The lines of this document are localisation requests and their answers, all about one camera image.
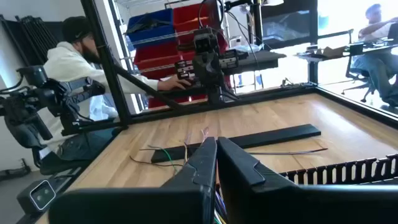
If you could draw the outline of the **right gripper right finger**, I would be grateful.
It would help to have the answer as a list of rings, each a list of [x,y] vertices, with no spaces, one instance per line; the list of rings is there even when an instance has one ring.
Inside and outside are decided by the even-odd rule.
[[[397,155],[276,173],[218,139],[230,223],[397,223]]]

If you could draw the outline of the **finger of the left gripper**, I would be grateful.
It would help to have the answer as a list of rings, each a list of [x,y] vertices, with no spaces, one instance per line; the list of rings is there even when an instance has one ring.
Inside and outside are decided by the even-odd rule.
[[[193,58],[193,69],[195,76],[199,79],[201,85],[205,88],[208,87],[207,82],[207,54],[196,55]]]
[[[218,54],[208,55],[208,88],[215,89],[223,84],[223,72]]]

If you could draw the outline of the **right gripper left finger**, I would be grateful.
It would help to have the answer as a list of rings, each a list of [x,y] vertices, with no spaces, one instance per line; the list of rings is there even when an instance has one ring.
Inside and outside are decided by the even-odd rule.
[[[213,223],[217,143],[206,138],[160,187],[78,189],[50,206],[49,223]]]

